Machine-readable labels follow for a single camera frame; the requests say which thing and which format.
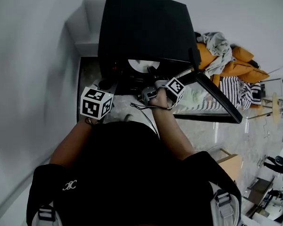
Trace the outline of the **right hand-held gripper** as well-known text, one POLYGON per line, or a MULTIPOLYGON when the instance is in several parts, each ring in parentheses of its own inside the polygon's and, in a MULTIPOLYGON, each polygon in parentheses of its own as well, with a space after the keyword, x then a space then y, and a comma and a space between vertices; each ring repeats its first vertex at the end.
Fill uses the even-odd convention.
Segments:
POLYGON ((171 103, 170 107, 178 105, 185 93, 185 86, 176 78, 160 79, 157 69, 154 66, 147 68, 149 74, 149 84, 141 90, 138 101, 142 102, 146 107, 150 105, 150 100, 158 95, 160 89, 166 92, 167 101, 171 103))

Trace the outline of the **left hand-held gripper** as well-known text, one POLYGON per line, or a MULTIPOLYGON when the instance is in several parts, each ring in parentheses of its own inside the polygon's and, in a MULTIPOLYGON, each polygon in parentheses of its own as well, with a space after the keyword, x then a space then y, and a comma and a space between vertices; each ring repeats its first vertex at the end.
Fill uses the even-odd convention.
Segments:
POLYGON ((96 120, 101 120, 111 111, 118 85, 118 81, 111 83, 107 93, 101 91, 100 82, 101 79, 96 79, 89 87, 85 87, 80 98, 80 114, 96 120))

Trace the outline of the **person's right hand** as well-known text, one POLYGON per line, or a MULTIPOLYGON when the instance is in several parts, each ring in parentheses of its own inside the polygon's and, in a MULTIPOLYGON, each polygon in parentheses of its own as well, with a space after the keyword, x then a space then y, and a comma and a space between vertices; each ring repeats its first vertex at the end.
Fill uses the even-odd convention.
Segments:
POLYGON ((163 107, 163 108, 168 108, 166 90, 164 88, 160 88, 158 90, 156 97, 152 98, 149 101, 149 104, 152 105, 152 106, 159 106, 159 107, 163 107))

